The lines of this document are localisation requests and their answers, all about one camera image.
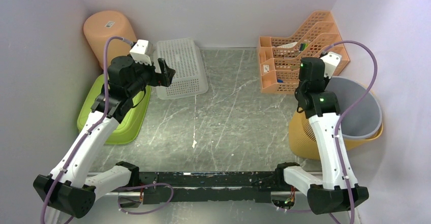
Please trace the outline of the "white perforated plastic basket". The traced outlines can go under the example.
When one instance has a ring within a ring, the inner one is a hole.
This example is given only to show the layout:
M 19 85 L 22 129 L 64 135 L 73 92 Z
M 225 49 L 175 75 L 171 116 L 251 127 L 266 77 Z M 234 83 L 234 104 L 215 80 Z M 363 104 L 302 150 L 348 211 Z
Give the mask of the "white perforated plastic basket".
M 173 100 L 194 97 L 208 91 L 208 82 L 199 47 L 192 38 L 158 41 L 155 58 L 163 58 L 175 70 L 169 87 L 156 87 L 157 97 Z

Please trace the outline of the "green plastic tub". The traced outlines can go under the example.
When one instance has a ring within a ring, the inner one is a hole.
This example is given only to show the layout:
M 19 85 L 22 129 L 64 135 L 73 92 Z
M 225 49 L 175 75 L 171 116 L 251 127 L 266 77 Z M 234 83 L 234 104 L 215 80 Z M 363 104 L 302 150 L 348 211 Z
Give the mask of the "green plastic tub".
M 91 112 L 96 97 L 101 93 L 104 85 L 104 76 L 100 75 L 96 78 L 87 97 L 83 103 L 80 113 L 77 118 L 77 128 L 79 131 L 83 129 L 86 124 L 88 114 Z M 109 136 L 105 144 L 107 145 L 122 145 L 131 143 L 138 136 L 141 126 L 144 122 L 147 107 L 149 104 L 151 87 L 147 86 L 145 91 L 139 92 L 133 98 L 134 108 L 132 108 L 117 129 Z

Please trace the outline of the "orange plastic bucket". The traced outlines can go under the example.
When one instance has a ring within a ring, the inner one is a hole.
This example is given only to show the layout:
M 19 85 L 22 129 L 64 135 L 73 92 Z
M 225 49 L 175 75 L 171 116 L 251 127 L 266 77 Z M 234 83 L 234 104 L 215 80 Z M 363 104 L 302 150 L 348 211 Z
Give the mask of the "orange plastic bucket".
M 108 38 L 118 36 L 132 42 L 137 41 L 131 23 L 119 11 L 108 10 L 91 15 L 84 22 L 83 33 L 100 67 L 103 67 L 104 47 Z

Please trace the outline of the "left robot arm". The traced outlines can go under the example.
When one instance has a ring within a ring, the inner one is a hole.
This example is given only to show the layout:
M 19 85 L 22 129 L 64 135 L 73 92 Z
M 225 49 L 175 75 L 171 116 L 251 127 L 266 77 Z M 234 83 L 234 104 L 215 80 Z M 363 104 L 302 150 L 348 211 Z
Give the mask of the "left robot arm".
M 145 65 L 130 55 L 116 57 L 104 69 L 104 84 L 88 115 L 86 126 L 58 165 L 48 175 L 38 175 L 33 186 L 48 207 L 75 218 L 84 217 L 95 201 L 116 189 L 135 191 L 141 186 L 139 168 L 119 162 L 89 178 L 96 154 L 133 108 L 134 97 L 147 86 L 168 87 L 175 70 L 163 58 Z

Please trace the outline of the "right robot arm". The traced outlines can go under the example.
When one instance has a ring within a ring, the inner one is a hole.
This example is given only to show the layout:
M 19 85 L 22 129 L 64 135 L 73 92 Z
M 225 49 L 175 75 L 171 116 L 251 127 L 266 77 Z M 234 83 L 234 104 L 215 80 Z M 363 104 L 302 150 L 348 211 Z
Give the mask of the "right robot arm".
M 337 96 L 326 87 L 341 57 L 329 52 L 320 58 L 300 60 L 299 86 L 295 89 L 297 112 L 303 113 L 315 136 L 322 165 L 322 178 L 293 163 L 278 166 L 274 184 L 279 190 L 294 187 L 307 197 L 311 212 L 332 214 L 350 211 L 369 198 L 368 189 L 359 186 L 347 156 L 341 130 Z

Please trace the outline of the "coloured marker set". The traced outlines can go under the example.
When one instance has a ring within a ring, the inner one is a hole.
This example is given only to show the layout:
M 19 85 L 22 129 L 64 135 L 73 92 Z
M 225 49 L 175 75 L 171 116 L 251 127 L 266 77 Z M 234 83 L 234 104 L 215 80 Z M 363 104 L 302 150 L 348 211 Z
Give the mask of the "coloured marker set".
M 303 51 L 309 44 L 310 41 L 305 40 L 303 43 L 300 44 L 299 51 Z

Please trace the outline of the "white paper booklet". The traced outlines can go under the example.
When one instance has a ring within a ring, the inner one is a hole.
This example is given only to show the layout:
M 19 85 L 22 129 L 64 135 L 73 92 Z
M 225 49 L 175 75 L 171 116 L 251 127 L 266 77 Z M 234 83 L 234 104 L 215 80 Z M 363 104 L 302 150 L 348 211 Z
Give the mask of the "white paper booklet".
M 293 48 L 297 45 L 298 42 L 292 42 L 292 43 L 288 43 L 288 44 L 284 44 L 284 45 L 280 45 L 278 46 L 278 48 L 285 48 L 285 49 L 290 49 Z

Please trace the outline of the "orange plastic file organizer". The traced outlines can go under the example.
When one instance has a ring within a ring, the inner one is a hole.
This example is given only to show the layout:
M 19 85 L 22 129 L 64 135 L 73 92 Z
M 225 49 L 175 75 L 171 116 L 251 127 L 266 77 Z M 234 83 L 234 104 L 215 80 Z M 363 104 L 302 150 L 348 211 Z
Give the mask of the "orange plastic file organizer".
M 257 51 L 261 92 L 293 94 L 298 87 L 301 58 L 319 57 L 325 48 L 341 39 L 330 11 L 314 11 L 287 38 L 260 36 Z M 310 41 L 310 44 L 299 51 L 300 44 L 305 40 Z M 278 48 L 292 42 L 298 43 L 290 49 Z

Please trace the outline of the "yellow mesh waste basket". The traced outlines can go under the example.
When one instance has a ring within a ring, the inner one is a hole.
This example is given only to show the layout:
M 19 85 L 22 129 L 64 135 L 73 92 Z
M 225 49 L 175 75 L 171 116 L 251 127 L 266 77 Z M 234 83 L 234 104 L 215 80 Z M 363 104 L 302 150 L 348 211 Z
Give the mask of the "yellow mesh waste basket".
M 384 124 L 382 123 L 377 132 L 366 139 L 354 140 L 348 139 L 347 136 L 344 136 L 346 150 L 357 148 L 360 145 L 379 138 L 383 129 Z M 288 141 L 290 149 L 296 156 L 306 159 L 320 160 L 319 150 L 313 130 L 304 113 L 294 112 L 288 127 Z

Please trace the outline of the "grey plastic bin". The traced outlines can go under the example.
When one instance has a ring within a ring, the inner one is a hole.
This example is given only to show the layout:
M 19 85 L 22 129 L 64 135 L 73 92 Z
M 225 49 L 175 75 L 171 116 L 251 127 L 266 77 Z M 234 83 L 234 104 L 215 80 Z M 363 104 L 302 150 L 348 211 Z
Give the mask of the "grey plastic bin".
M 347 78 L 333 76 L 327 91 L 335 93 L 341 113 L 344 113 L 366 91 L 366 87 Z M 382 109 L 377 98 L 369 92 L 351 109 L 341 123 L 343 136 L 348 139 L 366 139 L 377 132 L 382 124 Z

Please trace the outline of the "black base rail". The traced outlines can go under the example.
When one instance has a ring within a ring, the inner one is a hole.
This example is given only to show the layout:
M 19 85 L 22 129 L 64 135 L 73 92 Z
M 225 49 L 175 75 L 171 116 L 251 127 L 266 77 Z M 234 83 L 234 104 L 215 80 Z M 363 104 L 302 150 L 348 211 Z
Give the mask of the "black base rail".
M 271 203 L 294 188 L 276 171 L 140 172 L 144 204 L 254 201 Z

